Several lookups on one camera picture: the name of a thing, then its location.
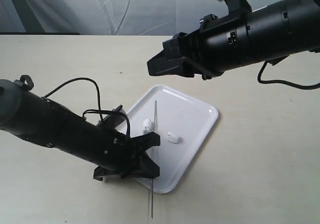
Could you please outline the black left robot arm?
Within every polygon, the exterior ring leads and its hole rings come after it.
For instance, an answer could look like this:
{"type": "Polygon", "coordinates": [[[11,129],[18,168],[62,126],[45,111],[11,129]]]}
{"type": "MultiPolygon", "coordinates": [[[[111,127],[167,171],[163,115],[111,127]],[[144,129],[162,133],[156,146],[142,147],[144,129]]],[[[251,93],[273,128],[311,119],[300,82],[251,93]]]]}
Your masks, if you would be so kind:
{"type": "Polygon", "coordinates": [[[113,110],[89,109],[99,114],[94,125],[48,95],[32,93],[30,76],[0,82],[0,128],[2,131],[45,147],[56,148],[96,165],[93,178],[102,181],[107,176],[154,179],[160,167],[148,156],[147,150],[159,146],[161,139],[155,132],[132,137],[121,133],[117,126],[128,122],[122,106],[113,110]]]}

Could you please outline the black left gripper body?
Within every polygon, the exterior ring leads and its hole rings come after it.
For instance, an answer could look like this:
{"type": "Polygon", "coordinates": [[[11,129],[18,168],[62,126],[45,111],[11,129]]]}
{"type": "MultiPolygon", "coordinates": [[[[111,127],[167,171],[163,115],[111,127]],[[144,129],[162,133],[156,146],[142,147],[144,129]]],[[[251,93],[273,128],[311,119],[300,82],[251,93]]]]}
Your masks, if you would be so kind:
{"type": "Polygon", "coordinates": [[[95,180],[148,177],[147,134],[132,138],[116,130],[97,129],[92,139],[93,161],[98,165],[93,172],[95,180]]]}

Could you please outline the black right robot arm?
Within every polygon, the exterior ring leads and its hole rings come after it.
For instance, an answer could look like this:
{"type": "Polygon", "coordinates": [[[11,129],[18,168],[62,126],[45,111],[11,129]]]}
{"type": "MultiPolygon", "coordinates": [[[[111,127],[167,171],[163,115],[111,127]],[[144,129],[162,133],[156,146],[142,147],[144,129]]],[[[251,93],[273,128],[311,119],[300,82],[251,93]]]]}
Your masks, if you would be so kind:
{"type": "Polygon", "coordinates": [[[210,79],[250,64],[275,64],[294,53],[319,51],[320,0],[281,0],[258,10],[247,0],[218,1],[226,3],[228,15],[209,14],[197,30],[165,41],[147,62],[150,76],[210,79]]]}

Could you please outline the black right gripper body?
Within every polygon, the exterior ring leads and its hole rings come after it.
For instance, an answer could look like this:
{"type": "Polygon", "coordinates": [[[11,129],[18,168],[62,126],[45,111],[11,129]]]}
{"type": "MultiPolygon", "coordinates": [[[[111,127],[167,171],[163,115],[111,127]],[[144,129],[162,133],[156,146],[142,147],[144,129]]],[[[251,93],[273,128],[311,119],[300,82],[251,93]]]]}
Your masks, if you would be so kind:
{"type": "Polygon", "coordinates": [[[227,70],[247,65],[250,42],[247,15],[204,18],[199,29],[178,33],[163,42],[167,60],[179,59],[193,67],[203,79],[219,77],[227,70]]]}

